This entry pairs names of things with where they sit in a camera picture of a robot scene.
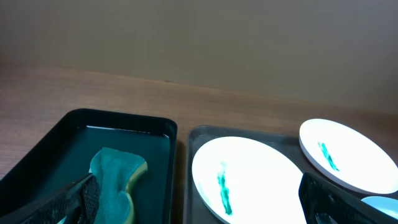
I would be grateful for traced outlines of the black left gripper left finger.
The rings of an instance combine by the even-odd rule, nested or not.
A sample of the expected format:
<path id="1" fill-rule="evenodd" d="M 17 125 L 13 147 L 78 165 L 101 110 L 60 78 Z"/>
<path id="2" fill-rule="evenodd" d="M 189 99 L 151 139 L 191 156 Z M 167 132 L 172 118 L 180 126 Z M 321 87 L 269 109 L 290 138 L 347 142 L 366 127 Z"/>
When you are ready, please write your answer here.
<path id="1" fill-rule="evenodd" d="M 1 217 L 1 223 L 87 223 L 95 222 L 100 187 L 89 173 L 57 192 Z"/>

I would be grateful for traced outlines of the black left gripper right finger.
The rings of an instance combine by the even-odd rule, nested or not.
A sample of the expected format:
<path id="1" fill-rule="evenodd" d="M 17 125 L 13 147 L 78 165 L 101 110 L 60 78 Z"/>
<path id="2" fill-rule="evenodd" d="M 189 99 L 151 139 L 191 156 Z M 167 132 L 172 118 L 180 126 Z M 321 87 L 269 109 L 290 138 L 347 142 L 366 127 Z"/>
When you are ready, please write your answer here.
<path id="1" fill-rule="evenodd" d="M 317 223 L 391 224 L 397 219 L 362 202 L 328 181 L 306 172 L 298 190 L 305 220 Z"/>

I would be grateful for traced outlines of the green yellow sponge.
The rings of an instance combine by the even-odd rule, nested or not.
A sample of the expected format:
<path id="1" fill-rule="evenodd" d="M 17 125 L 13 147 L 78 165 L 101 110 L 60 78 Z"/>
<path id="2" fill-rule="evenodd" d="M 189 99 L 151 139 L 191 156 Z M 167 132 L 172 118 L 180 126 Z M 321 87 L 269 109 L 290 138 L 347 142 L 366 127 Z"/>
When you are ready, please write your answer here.
<path id="1" fill-rule="evenodd" d="M 136 182 L 147 172 L 148 165 L 139 155 L 108 147 L 102 148 L 90 162 L 99 187 L 98 204 L 89 208 L 89 223 L 126 224 L 135 222 L 132 192 Z"/>

